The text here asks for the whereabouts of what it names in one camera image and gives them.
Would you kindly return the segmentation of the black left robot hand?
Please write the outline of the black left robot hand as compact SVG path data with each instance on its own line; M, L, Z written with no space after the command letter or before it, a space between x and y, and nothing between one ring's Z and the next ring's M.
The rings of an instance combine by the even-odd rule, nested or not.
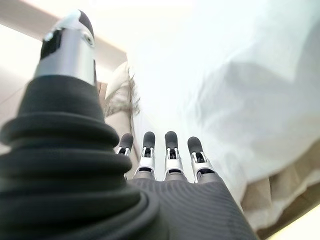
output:
M187 145L188 182L173 131L165 135L164 180L155 178L147 132L133 179L133 136L105 123L97 94L95 36L81 10L42 40L17 116L1 129L3 240L255 240L197 137Z

